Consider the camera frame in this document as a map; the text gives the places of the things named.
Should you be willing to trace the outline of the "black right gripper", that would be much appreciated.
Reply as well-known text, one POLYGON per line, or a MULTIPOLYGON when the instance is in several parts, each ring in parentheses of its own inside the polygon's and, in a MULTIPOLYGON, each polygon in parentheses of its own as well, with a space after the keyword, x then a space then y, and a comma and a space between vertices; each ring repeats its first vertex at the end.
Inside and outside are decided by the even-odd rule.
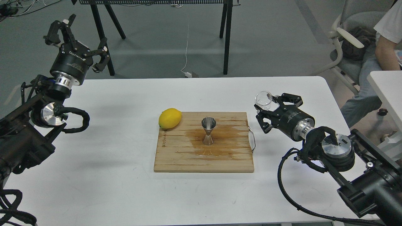
POLYGON ((300 96, 283 93, 273 97, 278 107, 274 111, 264 110, 254 105, 256 119, 265 134, 273 128, 280 130, 293 141, 306 139, 307 133, 314 128, 315 119, 298 109, 303 104, 300 96))

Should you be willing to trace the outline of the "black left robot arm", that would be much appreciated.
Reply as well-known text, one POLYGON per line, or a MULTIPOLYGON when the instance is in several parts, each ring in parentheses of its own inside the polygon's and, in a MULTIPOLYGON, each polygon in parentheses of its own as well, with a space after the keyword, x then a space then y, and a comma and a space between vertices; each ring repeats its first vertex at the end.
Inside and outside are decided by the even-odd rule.
POLYGON ((99 73, 111 57, 105 37, 93 51, 75 39, 71 32, 75 17, 72 14, 63 21, 54 21, 44 36, 47 45, 59 48, 49 71, 51 77, 37 75, 30 84, 22 83, 21 106, 1 119, 1 225, 16 225, 11 218, 37 225, 36 217, 18 210, 22 192, 4 189, 9 175, 41 164, 54 153, 52 143, 61 132, 79 133, 89 126, 86 111, 65 107, 63 103, 71 96, 72 86, 83 84, 90 67, 99 73))

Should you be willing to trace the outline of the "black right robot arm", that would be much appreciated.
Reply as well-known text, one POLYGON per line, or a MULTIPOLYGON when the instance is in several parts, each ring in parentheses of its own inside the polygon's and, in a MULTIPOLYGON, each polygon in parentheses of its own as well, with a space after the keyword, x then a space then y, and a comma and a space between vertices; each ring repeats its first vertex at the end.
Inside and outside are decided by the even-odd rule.
POLYGON ((278 185, 285 199, 297 210, 327 220, 378 226, 375 221, 362 220, 363 216, 374 214, 382 226, 400 226, 401 166, 358 130, 344 135, 329 127, 316 127, 314 117, 300 109, 302 104, 302 98, 294 94, 274 96, 260 91, 255 96, 256 119, 264 133, 278 129, 293 141, 302 142, 302 148, 288 150, 278 166, 278 185), (282 182, 282 169, 293 154, 295 161, 310 169, 329 173, 340 186, 338 195, 357 219, 318 214, 288 195, 282 182))

